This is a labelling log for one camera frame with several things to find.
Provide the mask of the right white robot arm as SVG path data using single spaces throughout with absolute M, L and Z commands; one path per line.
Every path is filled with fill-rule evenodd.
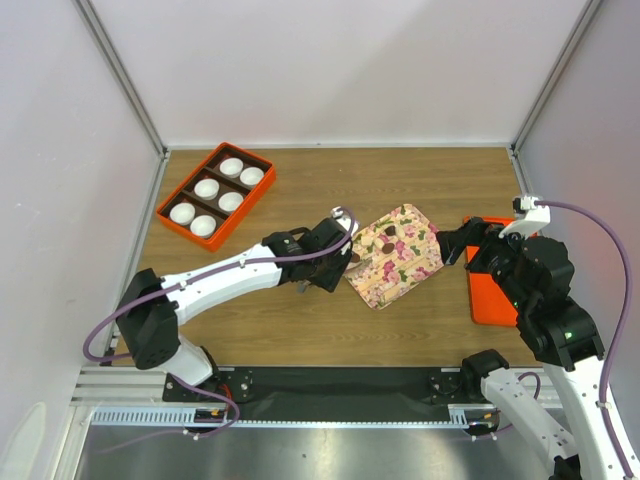
M 476 247 L 468 270 L 489 274 L 516 309 L 520 337 L 542 364 L 569 425 L 525 391 L 495 350 L 463 360 L 461 392 L 506 415 L 552 479 L 636 479 L 639 456 L 609 393 L 604 345 L 590 314 L 569 295 L 574 266 L 567 248 L 538 233 L 549 222 L 547 208 L 507 226 L 472 217 L 436 238 L 447 265 Z

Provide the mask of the metal tongs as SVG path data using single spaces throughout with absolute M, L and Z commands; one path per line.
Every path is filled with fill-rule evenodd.
M 348 264 L 336 268 L 324 268 L 311 279 L 301 281 L 297 287 L 297 292 L 304 293 L 310 288 L 317 287 L 332 293 L 343 276 L 355 275 L 359 270 L 368 267 L 370 264 L 371 261 L 369 259 L 363 260 L 357 254 L 353 254 Z

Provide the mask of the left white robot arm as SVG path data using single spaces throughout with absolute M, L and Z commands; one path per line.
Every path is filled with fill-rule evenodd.
M 182 325 L 201 313 L 254 291 L 306 283 L 336 289 L 352 258 L 358 223 L 341 210 L 312 229 L 274 232 L 226 260 L 179 274 L 136 273 L 116 310 L 116 324 L 139 370 L 159 369 L 185 383 L 198 400 L 220 388 L 214 362 L 187 340 Z

